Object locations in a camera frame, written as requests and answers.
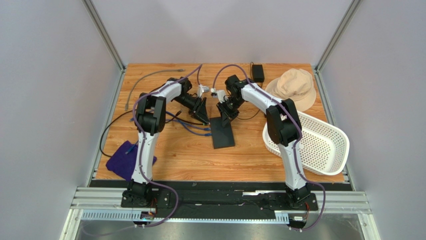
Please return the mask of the black network switch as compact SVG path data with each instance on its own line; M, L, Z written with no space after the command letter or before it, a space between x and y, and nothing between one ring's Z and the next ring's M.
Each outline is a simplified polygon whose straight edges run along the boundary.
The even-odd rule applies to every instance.
M236 145L229 121L224 123L221 117L212 117L210 118L210 129L214 149L230 148Z

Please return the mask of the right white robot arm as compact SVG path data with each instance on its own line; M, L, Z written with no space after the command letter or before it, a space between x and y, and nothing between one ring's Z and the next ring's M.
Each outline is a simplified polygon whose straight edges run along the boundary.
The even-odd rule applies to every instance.
M277 98L249 79L228 77L225 88L230 96L217 103L221 126L228 127L239 115L244 102L252 103L266 116L269 138L278 146L285 170L286 202L291 208L303 206L311 195L311 188L303 172L300 157L302 125L295 103L291 99Z

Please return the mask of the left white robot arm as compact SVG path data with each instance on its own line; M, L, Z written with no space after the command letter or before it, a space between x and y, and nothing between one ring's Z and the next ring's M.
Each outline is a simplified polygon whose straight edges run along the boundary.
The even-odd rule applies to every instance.
M188 108L189 115L209 125L206 99L188 93L192 83L188 78L170 78L159 89L141 93L133 108L138 130L136 163L127 189L122 193L124 208L147 208L154 202L153 163L155 147L166 125L166 106L176 101Z

